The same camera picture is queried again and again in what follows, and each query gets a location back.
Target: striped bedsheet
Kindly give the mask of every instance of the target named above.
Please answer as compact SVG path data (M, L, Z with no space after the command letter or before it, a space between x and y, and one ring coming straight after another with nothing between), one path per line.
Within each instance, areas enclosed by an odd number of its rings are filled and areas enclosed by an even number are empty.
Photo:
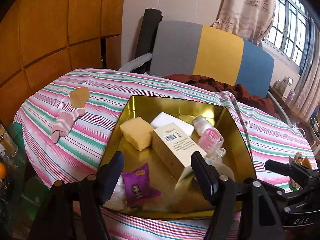
M75 122L68 136L62 137L57 144L52 143L50 132L54 121L60 113L73 110L69 94L83 86L90 90L86 114ZM246 142L257 177L286 191L289 190L288 177L266 171L264 163L268 159L287 163L289 156L293 157L299 151L308 156L316 168L310 146L298 131L258 109L237 102L229 92L212 93L179 82L134 73L78 69L61 76L28 98L14 119L22 124L27 156L47 186L50 187L57 179L66 183L82 180L97 171L111 132L131 95L184 98L227 107ZM201 239L208 227L207 220L177 224L150 220L148 223L148 220L108 212L105 212L105 219L107 225L112 222L116 239L151 239L151 235L154 239ZM171 228L185 226L199 237L179 235L176 230L169 229L153 232L154 227L169 228L169 225ZM129 235L136 235L137 238L130 238Z

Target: dark red blanket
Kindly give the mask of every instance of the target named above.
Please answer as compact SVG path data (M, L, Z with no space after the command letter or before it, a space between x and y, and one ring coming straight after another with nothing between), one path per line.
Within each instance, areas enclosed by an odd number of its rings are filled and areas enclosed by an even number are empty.
M164 78L189 84L189 85L199 87L211 92L220 92L220 91L231 92L239 102L246 104L248 106L258 108L264 111L265 113L280 119L279 115L275 112L275 108L272 104L272 101L269 98L252 96L241 84L236 84L235 86L231 86L226 83L217 82L213 78L198 76L198 75L188 76L185 74L174 74L174 75L166 76Z

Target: purple snack packet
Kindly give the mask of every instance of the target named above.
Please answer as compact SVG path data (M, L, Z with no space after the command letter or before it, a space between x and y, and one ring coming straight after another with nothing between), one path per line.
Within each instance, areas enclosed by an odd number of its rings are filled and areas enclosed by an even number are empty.
M154 198L161 192L150 187L149 165L143 164L132 172L123 172L124 191L127 196L128 207L141 204L146 198Z

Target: glass jar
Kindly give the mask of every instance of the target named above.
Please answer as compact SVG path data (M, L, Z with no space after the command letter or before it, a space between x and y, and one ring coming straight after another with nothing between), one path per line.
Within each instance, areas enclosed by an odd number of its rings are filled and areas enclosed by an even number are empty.
M10 135L4 129L3 125L0 124L0 143L7 151L9 157L15 157L18 152L18 146L14 143Z

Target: window frame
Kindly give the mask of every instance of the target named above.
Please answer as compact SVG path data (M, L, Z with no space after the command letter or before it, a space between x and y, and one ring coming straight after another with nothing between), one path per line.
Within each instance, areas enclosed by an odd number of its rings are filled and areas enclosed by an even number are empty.
M299 72L302 72L303 69L306 67L306 59L307 59L307 55L308 55L308 50L309 50L309 47L310 47L310 34L311 34L311 18L310 18L310 15L308 14L308 12L305 10L305 7L303 6L304 11L302 11L298 5L296 5L296 3L292 0L284 0L284 5L285 5L285 20L284 20L284 27L285 29L284 30L280 30L278 29L276 26L273 26L272 28L275 28L276 29L276 36L278 34L278 31L280 33L282 33L282 41L281 41L281 46L280 46L280 49L278 49L272 42L268 41L268 38L269 38L269 33L268 35L266 36L265 38L265 42L267 42L269 45L271 45L273 48L277 49L279 52L281 52L284 56L286 56L289 60L291 60L296 66L298 66L299 68ZM294 7L296 9L296 29L295 29L295 35L294 35L294 41L290 39L290 37L288 36L288 33L289 33L289 14L290 14L290 8L289 8L289 4ZM302 56L301 56L301 60L300 60L300 64L297 65L295 63L295 61L293 61L293 56L294 56L294 51L295 51L295 48L297 46L297 32L298 32L298 21L299 21L299 17L298 17L298 14L301 14L302 17L305 18L306 20L306 34L305 34L305 42L304 42L304 47L303 47L303 51L298 47L298 51L301 51L302 52ZM291 56L287 56L286 53L284 52L285 50L285 45L286 45L286 41L287 39L289 39L289 41L293 42L293 47L292 47L292 52L291 52Z

